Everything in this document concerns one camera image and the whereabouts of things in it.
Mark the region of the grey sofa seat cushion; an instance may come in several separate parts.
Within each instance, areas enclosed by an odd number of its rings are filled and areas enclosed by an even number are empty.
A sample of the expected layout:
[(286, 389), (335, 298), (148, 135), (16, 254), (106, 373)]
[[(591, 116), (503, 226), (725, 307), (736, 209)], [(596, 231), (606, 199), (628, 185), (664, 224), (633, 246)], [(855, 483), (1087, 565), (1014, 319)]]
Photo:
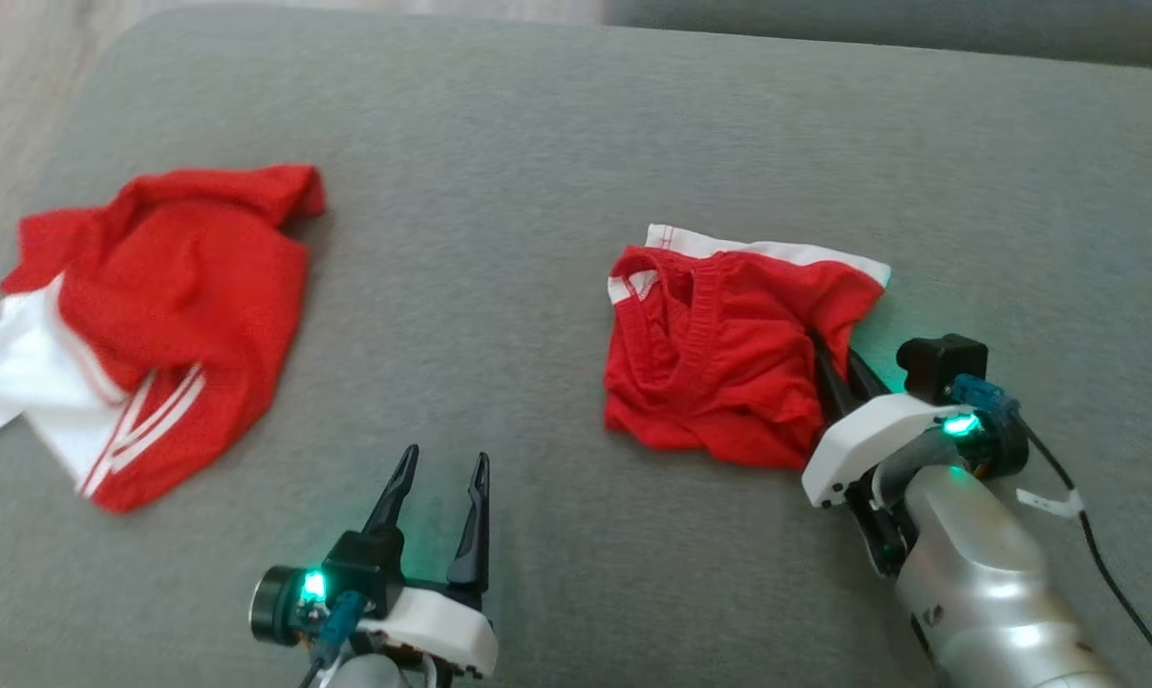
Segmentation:
[(602, 0), (602, 21), (1152, 67), (1152, 0)]

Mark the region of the yellow and grey sofa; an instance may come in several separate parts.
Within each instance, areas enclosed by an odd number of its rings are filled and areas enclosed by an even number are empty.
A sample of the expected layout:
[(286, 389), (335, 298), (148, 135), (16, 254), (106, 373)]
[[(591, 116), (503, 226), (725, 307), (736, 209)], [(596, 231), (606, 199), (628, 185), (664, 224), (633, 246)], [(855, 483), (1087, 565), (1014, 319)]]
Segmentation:
[(271, 565), (367, 517), (407, 444), (406, 570), (442, 579), (479, 452), (468, 688), (931, 688), (850, 514), (789, 472), (602, 426), (606, 278), (650, 224), (893, 269), (854, 345), (985, 341), (1152, 628), (1152, 70), (632, 28), (228, 8), (106, 52), (31, 194), (312, 162), (329, 209), (276, 401), (132, 515), (0, 432), (0, 688), (295, 688)]

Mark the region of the red basketball jersey white trim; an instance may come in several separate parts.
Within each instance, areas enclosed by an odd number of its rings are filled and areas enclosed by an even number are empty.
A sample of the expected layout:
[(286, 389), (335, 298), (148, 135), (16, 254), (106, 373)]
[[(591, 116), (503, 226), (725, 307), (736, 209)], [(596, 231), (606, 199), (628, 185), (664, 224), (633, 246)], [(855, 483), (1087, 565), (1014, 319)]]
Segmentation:
[(799, 472), (824, 428), (809, 338), (846, 371), (889, 280), (861, 254), (651, 224), (611, 267), (604, 426), (649, 449)]

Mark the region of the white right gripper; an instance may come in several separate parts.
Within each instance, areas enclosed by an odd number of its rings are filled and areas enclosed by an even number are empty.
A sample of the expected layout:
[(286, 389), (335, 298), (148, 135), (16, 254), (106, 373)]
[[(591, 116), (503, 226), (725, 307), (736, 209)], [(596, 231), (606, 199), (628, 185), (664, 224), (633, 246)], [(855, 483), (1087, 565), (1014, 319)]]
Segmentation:
[[(809, 341), (826, 430), (802, 472), (804, 496), (820, 509), (846, 505), (870, 564), (881, 576), (896, 576), (916, 539), (907, 489), (925, 467), (961, 464), (942, 432), (943, 422), (960, 417), (961, 408), (890, 395), (881, 376), (852, 348), (847, 383), (817, 330), (809, 330)], [(865, 402), (856, 409), (856, 400)]]

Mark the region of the red shorts with white stripes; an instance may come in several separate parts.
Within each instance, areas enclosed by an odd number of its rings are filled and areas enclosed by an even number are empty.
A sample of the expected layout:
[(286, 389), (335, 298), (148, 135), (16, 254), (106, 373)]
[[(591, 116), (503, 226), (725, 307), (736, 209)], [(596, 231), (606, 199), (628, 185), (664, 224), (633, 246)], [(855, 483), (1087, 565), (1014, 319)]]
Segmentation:
[(327, 207), (310, 164), (132, 179), (23, 218), (0, 282), (0, 430), (26, 422), (75, 492), (129, 513), (267, 413), (306, 292), (288, 226)]

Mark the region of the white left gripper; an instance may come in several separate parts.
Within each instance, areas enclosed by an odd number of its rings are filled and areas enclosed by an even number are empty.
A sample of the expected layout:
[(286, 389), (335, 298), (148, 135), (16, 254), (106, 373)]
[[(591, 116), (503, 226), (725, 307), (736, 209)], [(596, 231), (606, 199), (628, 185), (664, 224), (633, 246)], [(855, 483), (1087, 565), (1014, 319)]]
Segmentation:
[[(362, 528), (374, 534), (397, 528), (397, 517), (414, 484), (419, 447), (407, 445)], [(487, 591), (490, 564), (490, 458), (479, 453), (467, 487), (467, 522), (448, 569), (457, 591)], [(501, 644), (493, 623), (479, 610), (458, 602), (442, 587), (406, 587), (388, 613), (361, 618), (351, 635), (353, 657), (371, 655), (392, 670), (389, 682), (453, 682), (485, 679), (497, 672)]]

